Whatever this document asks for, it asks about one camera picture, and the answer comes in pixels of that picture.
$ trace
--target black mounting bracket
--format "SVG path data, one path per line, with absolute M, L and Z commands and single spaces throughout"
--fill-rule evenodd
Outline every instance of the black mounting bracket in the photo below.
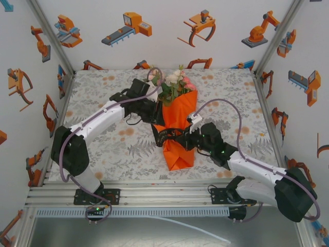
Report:
M 228 189 L 227 188 L 211 188 L 209 189 L 211 193 L 211 204 L 256 204 L 257 201 L 251 199 L 241 199 L 239 202 L 232 202 L 228 197 Z
M 111 202 L 111 205 L 119 205 L 120 201 L 120 189 L 103 189 L 101 197 L 107 199 Z M 94 205 L 99 201 L 99 199 L 92 197 L 91 195 L 85 193 L 81 189 L 76 190 L 74 196 L 74 205 Z M 107 205 L 106 202 L 101 201 L 99 205 Z

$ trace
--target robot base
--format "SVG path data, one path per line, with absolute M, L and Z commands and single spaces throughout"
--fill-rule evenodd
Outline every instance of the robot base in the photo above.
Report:
M 262 44 L 267 43 L 268 40 L 265 39 L 265 38 L 263 38 L 263 40 L 260 41 L 260 42 L 250 42 L 250 41 L 249 41 L 249 37 L 247 37 L 247 38 L 241 40 L 241 42 L 244 43 L 245 45 L 249 46 L 250 48 L 254 48 L 254 47 L 256 47 L 256 46 L 259 46 L 259 45 L 262 45 Z
M 48 48 L 48 54 L 47 54 L 47 56 L 46 57 L 43 57 L 42 56 L 42 62 L 43 63 L 45 63 L 45 62 L 47 62 L 47 61 L 50 60 L 50 45 L 47 45 L 47 48 Z

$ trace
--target pink rose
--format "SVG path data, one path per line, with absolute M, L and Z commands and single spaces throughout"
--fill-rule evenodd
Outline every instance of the pink rose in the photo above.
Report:
M 196 87 L 195 87 L 195 85 L 193 85 L 192 83 L 190 83 L 190 84 L 186 84 L 185 86 L 184 86 L 184 88 L 186 88 L 186 89 L 190 89 L 190 90 L 196 90 Z
M 152 79 L 154 78 L 154 76 L 153 75 L 149 75 L 149 78 L 148 78 L 148 80 L 149 81 L 152 81 Z
M 190 78 L 188 78 L 188 77 L 184 77 L 182 81 L 184 83 L 186 83 L 186 84 L 190 84 L 191 83 Z

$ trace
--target table surface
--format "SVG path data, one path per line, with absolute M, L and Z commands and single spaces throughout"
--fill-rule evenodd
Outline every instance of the table surface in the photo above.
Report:
M 165 75 L 174 70 L 163 70 Z M 129 88 L 134 78 L 146 78 L 147 70 L 82 70 L 77 72 L 64 120 L 70 127 L 101 108 L 108 98 Z M 234 103 L 242 115 L 240 146 L 244 153 L 277 166 L 251 73 L 248 69 L 187 69 L 198 90 L 197 109 L 213 98 Z M 213 102 L 200 112 L 203 123 L 213 122 L 222 138 L 236 146 L 239 118 L 224 102 Z M 132 116 L 129 123 L 137 122 Z M 216 166 L 209 157 L 195 152 L 194 167 L 169 171 L 162 148 L 155 145 L 150 124 L 129 126 L 121 120 L 108 127 L 88 147 L 90 167 L 100 180 L 187 180 L 231 178 L 231 171 Z M 60 181 L 53 165 L 49 181 Z

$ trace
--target flower bouquet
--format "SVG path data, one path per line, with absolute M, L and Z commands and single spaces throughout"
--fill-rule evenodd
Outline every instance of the flower bouquet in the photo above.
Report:
M 160 83 L 160 74 L 157 70 L 154 70 L 152 75 L 149 75 L 145 81 L 152 81 L 156 86 Z M 183 70 L 183 65 L 179 66 L 173 74 L 168 75 L 166 80 L 161 85 L 162 93 L 159 94 L 158 99 L 162 101 L 163 105 L 170 106 L 171 103 L 182 94 L 187 94 L 191 91 L 195 91 L 196 87 L 190 81 Z
M 154 85 L 160 83 L 158 71 L 149 75 Z M 188 116 L 196 110 L 197 90 L 183 71 L 183 65 L 179 66 L 173 74 L 166 76 L 161 84 L 162 93 L 158 100 L 162 101 L 162 115 L 165 127 L 154 125 L 158 132 L 176 128 L 184 130 L 189 126 Z M 186 151 L 179 143 L 166 140 L 163 144 L 163 155 L 170 171 L 193 167 L 194 150 Z

